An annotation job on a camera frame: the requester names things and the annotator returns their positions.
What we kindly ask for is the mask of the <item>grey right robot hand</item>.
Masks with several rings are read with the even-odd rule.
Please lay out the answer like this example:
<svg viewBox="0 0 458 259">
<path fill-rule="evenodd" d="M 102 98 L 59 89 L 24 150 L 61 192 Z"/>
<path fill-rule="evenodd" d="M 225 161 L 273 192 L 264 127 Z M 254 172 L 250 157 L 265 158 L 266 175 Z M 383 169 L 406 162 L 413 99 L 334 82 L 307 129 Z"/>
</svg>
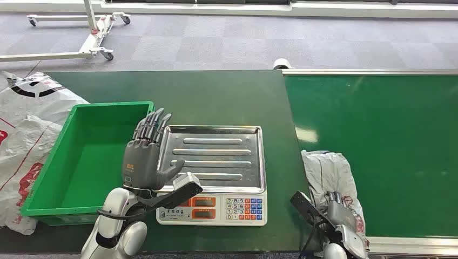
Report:
<svg viewBox="0 0 458 259">
<path fill-rule="evenodd" d="M 346 225 L 356 231 L 357 220 L 352 211 L 345 205 L 339 192 L 327 192 L 328 209 L 327 217 L 334 225 Z"/>
</svg>

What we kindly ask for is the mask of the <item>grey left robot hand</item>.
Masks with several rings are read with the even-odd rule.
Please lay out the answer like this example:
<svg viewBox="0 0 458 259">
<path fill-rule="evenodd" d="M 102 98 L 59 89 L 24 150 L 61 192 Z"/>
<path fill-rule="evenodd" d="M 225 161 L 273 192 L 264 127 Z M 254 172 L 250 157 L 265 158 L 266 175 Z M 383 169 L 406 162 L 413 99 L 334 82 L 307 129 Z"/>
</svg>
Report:
<svg viewBox="0 0 458 259">
<path fill-rule="evenodd" d="M 141 119 L 133 131 L 132 139 L 125 147 L 122 178 L 123 186 L 130 189 L 160 190 L 183 168 L 179 159 L 174 166 L 159 169 L 161 140 L 172 114 L 163 115 L 164 109 L 149 113 Z"/>
</svg>

